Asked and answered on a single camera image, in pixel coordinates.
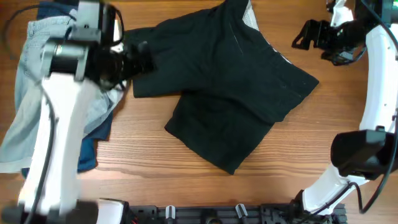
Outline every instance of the garment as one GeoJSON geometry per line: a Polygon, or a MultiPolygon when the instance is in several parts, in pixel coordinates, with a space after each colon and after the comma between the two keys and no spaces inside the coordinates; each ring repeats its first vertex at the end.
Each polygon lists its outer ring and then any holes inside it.
{"type": "MultiPolygon", "coordinates": [[[[76,10],[72,9],[70,14],[76,15],[76,10]]],[[[27,76],[39,77],[41,47],[50,36],[63,37],[67,27],[73,23],[67,16],[49,17],[28,23],[27,40],[16,76],[16,117],[0,147],[0,172],[18,172],[21,168],[30,166],[39,128],[42,93],[27,76]]],[[[112,110],[122,97],[123,92],[117,90],[97,91],[86,116],[85,140],[82,142],[78,170],[95,167],[93,141],[107,138],[113,117],[112,110]]]]}
{"type": "Polygon", "coordinates": [[[126,46],[144,40],[157,70],[134,96],[181,92],[166,131],[229,174],[318,84],[263,38],[248,0],[126,32],[126,46]]]}

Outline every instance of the wood grain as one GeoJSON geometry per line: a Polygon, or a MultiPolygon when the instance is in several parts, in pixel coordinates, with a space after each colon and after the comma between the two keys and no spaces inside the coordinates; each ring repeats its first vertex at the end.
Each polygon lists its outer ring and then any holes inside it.
{"type": "MultiPolygon", "coordinates": [[[[2,0],[0,16],[35,1],[2,0]]],[[[118,1],[126,29],[150,27],[170,18],[216,6],[221,1],[118,1]]],[[[132,205],[235,205],[287,203],[311,185],[330,162],[330,145],[337,133],[356,130],[366,101],[368,59],[349,67],[320,60],[321,51],[291,48],[308,19],[328,19],[324,1],[253,0],[264,37],[293,64],[320,84],[285,120],[275,124],[234,176],[198,157],[164,131],[179,96],[135,99],[132,91],[118,106],[109,141],[98,144],[98,167],[81,174],[84,198],[109,197],[132,205]]],[[[14,21],[9,36],[20,53],[26,22],[35,11],[14,21]]],[[[0,52],[0,136],[13,120],[16,62],[0,52]]],[[[0,207],[17,198],[22,185],[17,174],[0,175],[0,207]]],[[[378,181],[362,187],[368,200],[378,181]]],[[[350,223],[396,223],[398,175],[366,215],[358,214],[356,195],[346,200],[350,223]]]]}

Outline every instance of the denim fabric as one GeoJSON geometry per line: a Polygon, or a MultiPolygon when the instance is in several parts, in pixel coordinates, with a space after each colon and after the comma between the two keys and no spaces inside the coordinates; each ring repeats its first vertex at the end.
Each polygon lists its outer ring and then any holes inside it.
{"type": "MultiPolygon", "coordinates": [[[[76,15],[76,10],[71,10],[70,14],[76,15]]],[[[19,172],[22,168],[30,166],[39,128],[42,93],[28,76],[42,78],[39,74],[42,46],[50,36],[63,37],[67,27],[73,23],[74,21],[67,16],[49,17],[28,23],[27,40],[22,49],[16,75],[16,117],[0,147],[0,172],[19,172]]],[[[84,137],[111,116],[112,110],[122,97],[123,92],[116,90],[97,91],[86,116],[84,137]]]]}

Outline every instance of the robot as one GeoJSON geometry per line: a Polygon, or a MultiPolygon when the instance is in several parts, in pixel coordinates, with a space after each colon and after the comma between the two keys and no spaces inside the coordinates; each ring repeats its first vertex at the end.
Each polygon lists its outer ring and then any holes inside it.
{"type": "Polygon", "coordinates": [[[103,2],[81,1],[76,24],[65,38],[50,38],[43,48],[44,91],[39,132],[29,175],[18,204],[2,211],[9,223],[346,223],[340,202],[354,189],[359,211],[366,213],[388,176],[398,168],[398,0],[326,1],[331,21],[309,20],[292,47],[322,49],[321,58],[341,66],[369,55],[368,94],[359,131],[338,134],[331,164],[309,188],[286,204],[245,207],[130,207],[127,202],[78,200],[76,167],[83,120],[96,88],[122,86],[124,80],[155,68],[146,43],[129,53],[114,48],[123,39],[120,12],[103,2]],[[121,35],[114,31],[116,15],[121,35]],[[360,185],[382,181],[363,206],[360,185]]]}

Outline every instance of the black metal base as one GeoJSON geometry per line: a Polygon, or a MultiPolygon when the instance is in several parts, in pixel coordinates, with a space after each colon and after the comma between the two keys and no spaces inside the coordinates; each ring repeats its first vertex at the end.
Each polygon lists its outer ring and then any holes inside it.
{"type": "MultiPolygon", "coordinates": [[[[131,206],[130,209],[137,216],[138,223],[170,223],[165,219],[165,208],[156,206],[131,206]]],[[[247,206],[248,224],[295,224],[303,217],[289,221],[289,204],[263,204],[261,206],[247,206]]],[[[216,211],[222,224],[240,224],[235,207],[183,207],[176,208],[174,224],[207,224],[203,214],[208,210],[216,211]]],[[[336,206],[332,215],[314,217],[306,224],[347,224],[345,205],[336,206]]]]}

